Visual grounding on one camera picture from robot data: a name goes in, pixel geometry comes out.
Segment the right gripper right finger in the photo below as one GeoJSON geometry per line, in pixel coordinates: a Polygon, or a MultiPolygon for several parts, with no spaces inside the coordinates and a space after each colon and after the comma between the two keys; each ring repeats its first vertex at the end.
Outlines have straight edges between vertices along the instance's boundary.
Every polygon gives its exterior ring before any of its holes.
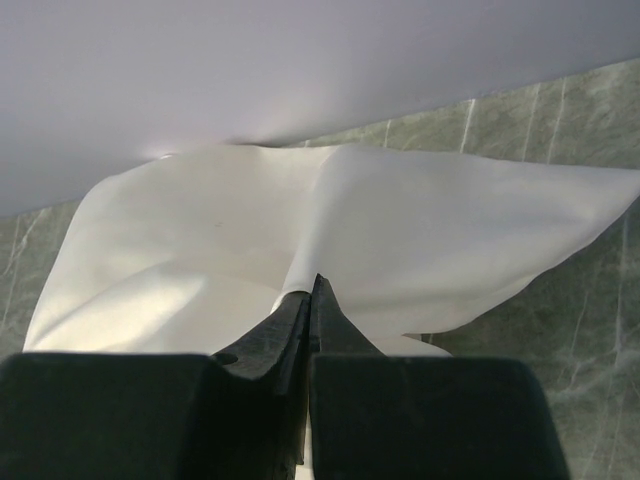
{"type": "Polygon", "coordinates": [[[566,479],[543,389],[504,358],[387,356],[311,294],[310,421],[318,479],[566,479]]]}

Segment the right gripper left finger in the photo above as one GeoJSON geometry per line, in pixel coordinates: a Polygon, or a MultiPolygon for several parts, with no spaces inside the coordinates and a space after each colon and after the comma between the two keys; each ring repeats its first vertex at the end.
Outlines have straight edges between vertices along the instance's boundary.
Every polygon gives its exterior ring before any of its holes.
{"type": "Polygon", "coordinates": [[[212,355],[22,353],[1,365],[5,479],[291,479],[311,297],[212,355]]]}

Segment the cream pillowcase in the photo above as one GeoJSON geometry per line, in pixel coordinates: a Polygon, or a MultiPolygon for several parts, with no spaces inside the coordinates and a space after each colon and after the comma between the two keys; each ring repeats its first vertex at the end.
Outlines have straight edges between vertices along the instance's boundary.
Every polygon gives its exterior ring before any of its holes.
{"type": "Polygon", "coordinates": [[[588,246],[635,170],[342,145],[218,146],[109,177],[80,203],[28,351],[212,354],[327,278],[387,354],[468,324],[588,246]]]}

